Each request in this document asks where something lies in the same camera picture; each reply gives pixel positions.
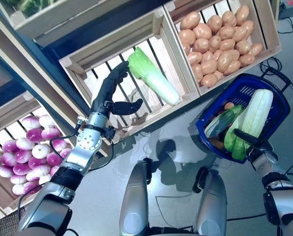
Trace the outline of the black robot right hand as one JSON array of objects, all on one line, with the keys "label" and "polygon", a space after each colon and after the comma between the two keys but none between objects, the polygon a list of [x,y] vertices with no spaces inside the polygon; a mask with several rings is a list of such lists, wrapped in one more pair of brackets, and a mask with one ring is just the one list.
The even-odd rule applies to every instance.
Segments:
[{"label": "black robot right hand", "polygon": [[277,155],[273,153],[273,146],[269,143],[268,140],[256,138],[237,128],[234,129],[234,134],[250,145],[250,147],[247,149],[247,156],[250,162],[255,161],[265,153],[272,154],[276,160],[278,160]]}]

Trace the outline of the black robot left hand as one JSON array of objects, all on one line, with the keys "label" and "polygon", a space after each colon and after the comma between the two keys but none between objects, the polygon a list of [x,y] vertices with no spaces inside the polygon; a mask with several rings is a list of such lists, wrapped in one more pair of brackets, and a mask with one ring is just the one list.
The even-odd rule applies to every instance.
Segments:
[{"label": "black robot left hand", "polygon": [[127,116],[137,112],[143,103],[139,98],[136,102],[114,102],[113,95],[116,91],[117,85],[123,82],[123,79],[129,72],[129,62],[124,61],[117,65],[104,79],[97,97],[93,100],[90,112],[98,112],[110,117],[110,113],[118,116]]}]

